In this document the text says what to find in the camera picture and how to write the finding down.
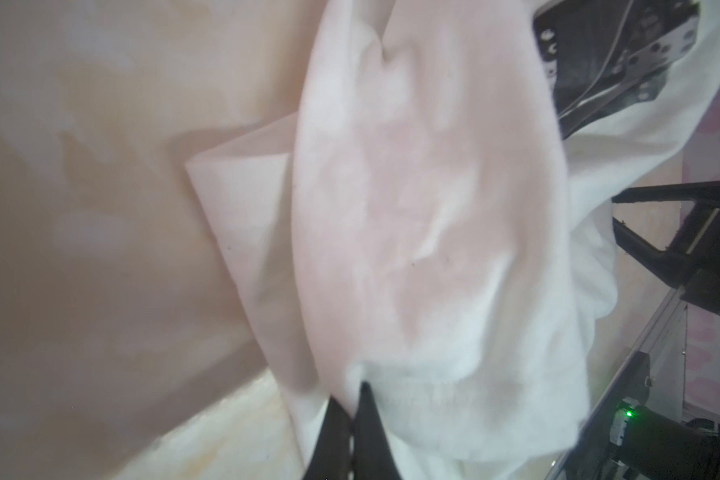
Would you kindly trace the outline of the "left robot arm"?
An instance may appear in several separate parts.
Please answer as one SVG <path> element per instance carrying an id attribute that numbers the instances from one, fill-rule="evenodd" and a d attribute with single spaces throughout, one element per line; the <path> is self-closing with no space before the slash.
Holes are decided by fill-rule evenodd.
<path id="1" fill-rule="evenodd" d="M 292 240 L 320 379 L 368 383 L 453 461 L 570 446 L 615 301 L 609 201 L 697 121 L 590 105 L 662 33 L 641 1 L 332 1 L 293 160 Z"/>

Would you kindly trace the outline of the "white patterned garment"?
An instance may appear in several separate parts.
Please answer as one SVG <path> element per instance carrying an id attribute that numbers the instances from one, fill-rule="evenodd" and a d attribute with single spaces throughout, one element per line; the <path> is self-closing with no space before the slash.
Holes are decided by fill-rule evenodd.
<path id="1" fill-rule="evenodd" d="M 407 479 L 573 447 L 612 198 L 720 86 L 720 1 L 652 101 L 561 134 L 537 1 L 330 1 L 298 110 L 187 169 L 304 461 L 368 383 Z"/>

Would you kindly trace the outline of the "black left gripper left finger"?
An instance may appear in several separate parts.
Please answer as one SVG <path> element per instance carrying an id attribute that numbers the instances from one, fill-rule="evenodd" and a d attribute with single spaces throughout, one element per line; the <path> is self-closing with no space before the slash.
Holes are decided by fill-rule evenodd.
<path id="1" fill-rule="evenodd" d="M 352 472 L 352 417 L 331 398 L 303 480 L 348 480 Z"/>

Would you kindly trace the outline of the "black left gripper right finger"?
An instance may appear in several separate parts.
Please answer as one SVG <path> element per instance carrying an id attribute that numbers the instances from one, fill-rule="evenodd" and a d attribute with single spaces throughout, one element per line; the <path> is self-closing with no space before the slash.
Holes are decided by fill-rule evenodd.
<path id="1" fill-rule="evenodd" d="M 353 423 L 355 480 L 401 480 L 372 388 L 364 382 Z"/>

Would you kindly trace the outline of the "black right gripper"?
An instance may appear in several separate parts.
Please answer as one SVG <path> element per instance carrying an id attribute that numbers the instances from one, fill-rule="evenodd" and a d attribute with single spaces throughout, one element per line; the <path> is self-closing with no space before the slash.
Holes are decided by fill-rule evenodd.
<path id="1" fill-rule="evenodd" d="M 693 204 L 672 249 L 660 250 L 624 222 L 612 221 L 616 244 L 689 304 L 720 316 L 720 181 L 626 189 L 613 203 L 688 201 Z"/>

